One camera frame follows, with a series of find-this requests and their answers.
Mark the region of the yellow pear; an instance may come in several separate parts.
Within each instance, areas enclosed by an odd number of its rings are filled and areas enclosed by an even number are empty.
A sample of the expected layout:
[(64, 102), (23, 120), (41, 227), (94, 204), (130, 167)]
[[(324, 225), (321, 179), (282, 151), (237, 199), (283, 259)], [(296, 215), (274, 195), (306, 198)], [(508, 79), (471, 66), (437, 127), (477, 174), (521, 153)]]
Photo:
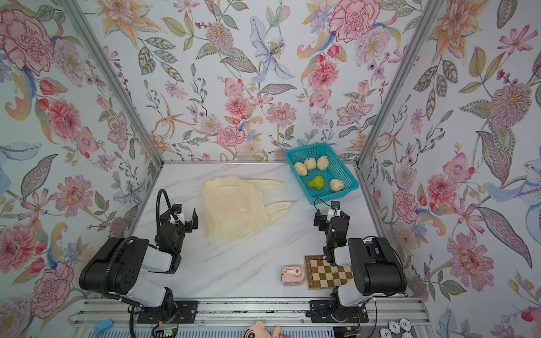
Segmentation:
[(316, 167), (318, 170), (326, 170), (328, 166), (329, 160), (327, 156), (321, 156), (316, 162)]
[(295, 163), (294, 169), (297, 172), (298, 176), (300, 177), (304, 177), (308, 175), (308, 169), (302, 162)]
[(345, 183), (342, 180), (332, 179), (330, 187), (333, 192), (341, 192), (345, 188)]
[(317, 168), (317, 160), (315, 158), (308, 158), (304, 161), (304, 165), (307, 170), (314, 170)]

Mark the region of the green pear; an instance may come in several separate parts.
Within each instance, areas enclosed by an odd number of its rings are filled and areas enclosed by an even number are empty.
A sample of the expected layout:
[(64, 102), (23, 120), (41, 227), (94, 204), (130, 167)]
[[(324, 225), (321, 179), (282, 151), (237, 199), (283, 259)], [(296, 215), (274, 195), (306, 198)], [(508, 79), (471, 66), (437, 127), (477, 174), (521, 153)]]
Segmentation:
[(325, 187), (325, 178), (323, 176), (316, 176), (307, 183), (307, 187), (316, 190), (322, 190)]

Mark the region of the yellow translucent plastic bag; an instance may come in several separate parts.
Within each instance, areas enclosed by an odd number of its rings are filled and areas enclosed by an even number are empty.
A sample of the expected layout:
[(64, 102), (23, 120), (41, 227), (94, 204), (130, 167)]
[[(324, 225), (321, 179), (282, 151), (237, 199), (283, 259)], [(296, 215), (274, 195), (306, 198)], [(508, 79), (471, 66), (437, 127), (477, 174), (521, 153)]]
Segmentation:
[(290, 201), (266, 205), (262, 190), (284, 185), (277, 180), (244, 180), (236, 176), (208, 181), (203, 189), (205, 225), (210, 238), (238, 241), (286, 215)]

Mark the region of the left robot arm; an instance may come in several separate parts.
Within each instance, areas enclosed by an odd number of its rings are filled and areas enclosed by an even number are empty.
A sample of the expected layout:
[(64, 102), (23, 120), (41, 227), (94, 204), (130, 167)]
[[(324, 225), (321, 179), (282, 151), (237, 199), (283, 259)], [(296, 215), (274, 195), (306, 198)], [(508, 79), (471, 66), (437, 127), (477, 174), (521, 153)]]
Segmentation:
[(172, 205), (158, 217), (155, 246), (135, 236), (109, 238), (80, 273), (80, 287), (141, 308), (155, 318), (175, 316), (178, 305), (171, 289), (146, 279), (142, 272), (175, 273), (182, 260), (185, 236), (197, 228), (196, 211), (186, 221), (182, 206)]

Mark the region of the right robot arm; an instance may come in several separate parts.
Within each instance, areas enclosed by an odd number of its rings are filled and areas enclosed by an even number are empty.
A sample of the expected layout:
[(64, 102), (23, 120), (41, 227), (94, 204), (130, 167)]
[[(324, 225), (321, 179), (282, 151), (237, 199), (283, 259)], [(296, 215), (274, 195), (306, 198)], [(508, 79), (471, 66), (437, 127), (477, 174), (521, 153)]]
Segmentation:
[(316, 209), (314, 226), (325, 233), (323, 259), (331, 266), (352, 269), (352, 280), (334, 287), (330, 295), (330, 315), (345, 322), (372, 296), (405, 292), (407, 281), (402, 261), (387, 239), (348, 238), (350, 216), (340, 210), (339, 201), (331, 201), (328, 207), (327, 214)]

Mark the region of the teal plastic basket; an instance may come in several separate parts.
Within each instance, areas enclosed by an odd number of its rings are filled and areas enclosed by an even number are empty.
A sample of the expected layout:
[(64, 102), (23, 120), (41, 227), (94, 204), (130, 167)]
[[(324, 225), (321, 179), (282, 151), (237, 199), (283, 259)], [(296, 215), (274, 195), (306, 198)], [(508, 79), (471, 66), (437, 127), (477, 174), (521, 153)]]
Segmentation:
[[(296, 163), (303, 163), (305, 160), (311, 158), (318, 160), (322, 156), (325, 156), (329, 162), (329, 165), (325, 170), (315, 168), (309, 170), (307, 175), (300, 176), (294, 167)], [(359, 182), (355, 176), (328, 144), (319, 143), (290, 149), (285, 153), (285, 157), (290, 165), (293, 176), (297, 180), (297, 183), (300, 185), (310, 204), (320, 204), (321, 201), (327, 202), (338, 200), (359, 188)], [(319, 176), (322, 177), (325, 183), (324, 186), (322, 186), (321, 189), (309, 187), (309, 182)], [(342, 181), (344, 183), (344, 188), (338, 192), (333, 191), (331, 188), (332, 180)]]

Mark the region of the wooden checkerboard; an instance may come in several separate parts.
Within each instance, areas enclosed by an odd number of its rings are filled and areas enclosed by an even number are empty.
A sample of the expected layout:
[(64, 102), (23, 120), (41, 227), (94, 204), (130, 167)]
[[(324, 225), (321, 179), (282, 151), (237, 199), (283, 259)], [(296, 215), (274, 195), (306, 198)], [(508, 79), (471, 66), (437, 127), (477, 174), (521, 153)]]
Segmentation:
[(332, 289), (353, 280), (350, 266), (331, 266), (324, 256), (305, 256), (304, 263), (310, 290)]

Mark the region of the green circuit board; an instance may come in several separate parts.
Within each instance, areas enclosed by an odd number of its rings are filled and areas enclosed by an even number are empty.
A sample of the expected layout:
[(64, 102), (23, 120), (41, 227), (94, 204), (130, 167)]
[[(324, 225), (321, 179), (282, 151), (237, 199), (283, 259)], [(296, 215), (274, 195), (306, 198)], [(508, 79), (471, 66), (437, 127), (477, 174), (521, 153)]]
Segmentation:
[(177, 328), (156, 326), (151, 331), (152, 338), (176, 338)]

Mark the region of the blue plastic block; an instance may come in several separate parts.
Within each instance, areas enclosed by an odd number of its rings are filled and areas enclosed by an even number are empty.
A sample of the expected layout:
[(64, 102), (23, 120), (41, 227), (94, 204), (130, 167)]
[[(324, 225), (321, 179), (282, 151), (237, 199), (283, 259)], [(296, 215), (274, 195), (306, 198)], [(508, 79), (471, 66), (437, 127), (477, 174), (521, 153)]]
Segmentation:
[(101, 321), (100, 323), (97, 323), (95, 325), (93, 334), (95, 337), (100, 337), (102, 333), (111, 329), (113, 326), (114, 326), (114, 322), (111, 320), (111, 318), (105, 321)]

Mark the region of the pink plush toy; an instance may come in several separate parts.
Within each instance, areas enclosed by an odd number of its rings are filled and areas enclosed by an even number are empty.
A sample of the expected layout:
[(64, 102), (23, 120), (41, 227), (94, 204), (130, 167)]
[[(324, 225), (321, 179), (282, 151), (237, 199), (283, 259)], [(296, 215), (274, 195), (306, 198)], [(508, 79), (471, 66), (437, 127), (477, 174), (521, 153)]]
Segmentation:
[(252, 324), (245, 331), (243, 338), (289, 338), (282, 335), (281, 328), (275, 327), (273, 332), (269, 332), (263, 322), (258, 321)]

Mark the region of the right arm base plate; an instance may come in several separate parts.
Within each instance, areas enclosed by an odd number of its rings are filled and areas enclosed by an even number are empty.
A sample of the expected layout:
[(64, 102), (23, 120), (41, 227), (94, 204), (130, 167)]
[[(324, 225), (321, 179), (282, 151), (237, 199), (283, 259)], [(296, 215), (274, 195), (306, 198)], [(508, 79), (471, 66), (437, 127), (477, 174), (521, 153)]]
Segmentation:
[(342, 306), (330, 300), (312, 300), (309, 302), (307, 317), (312, 323), (367, 323), (369, 322), (366, 305)]

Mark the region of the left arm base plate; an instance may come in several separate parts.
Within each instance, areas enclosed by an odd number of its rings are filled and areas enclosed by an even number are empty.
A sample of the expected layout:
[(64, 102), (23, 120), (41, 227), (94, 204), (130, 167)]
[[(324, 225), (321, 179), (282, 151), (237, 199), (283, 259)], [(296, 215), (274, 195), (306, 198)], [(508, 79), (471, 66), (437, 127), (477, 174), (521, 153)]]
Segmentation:
[(175, 301), (157, 308), (142, 307), (137, 324), (193, 324), (197, 315), (197, 301)]

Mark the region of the aluminium mounting rail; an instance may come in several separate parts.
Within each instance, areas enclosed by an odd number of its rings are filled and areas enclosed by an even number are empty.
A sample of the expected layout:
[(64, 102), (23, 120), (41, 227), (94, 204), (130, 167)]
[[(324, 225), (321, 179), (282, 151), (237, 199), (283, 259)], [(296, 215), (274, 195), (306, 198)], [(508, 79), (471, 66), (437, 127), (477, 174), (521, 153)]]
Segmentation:
[(389, 321), (406, 318), (415, 325), (430, 325), (426, 307), (417, 298), (377, 297), (368, 301), (367, 323), (312, 323), (307, 317), (309, 302), (328, 300), (327, 298), (192, 298), (176, 301), (197, 301), (197, 315), (193, 324), (181, 323), (183, 327), (239, 327), (249, 326), (257, 321), (267, 326), (348, 326), (348, 325), (386, 325)]

